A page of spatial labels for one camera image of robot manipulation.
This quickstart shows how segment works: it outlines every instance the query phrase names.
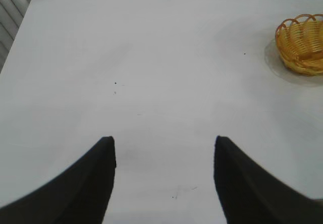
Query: white table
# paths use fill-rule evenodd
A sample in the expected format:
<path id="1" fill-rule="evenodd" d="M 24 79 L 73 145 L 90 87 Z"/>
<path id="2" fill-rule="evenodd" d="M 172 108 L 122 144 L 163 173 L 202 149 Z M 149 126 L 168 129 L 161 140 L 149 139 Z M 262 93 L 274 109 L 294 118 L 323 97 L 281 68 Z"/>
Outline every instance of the white table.
<path id="1" fill-rule="evenodd" d="M 286 71 L 273 42 L 322 1 L 32 0 L 0 74 L 0 205 L 110 135 L 104 223 L 225 223 L 219 134 L 322 197 L 323 80 Z"/>

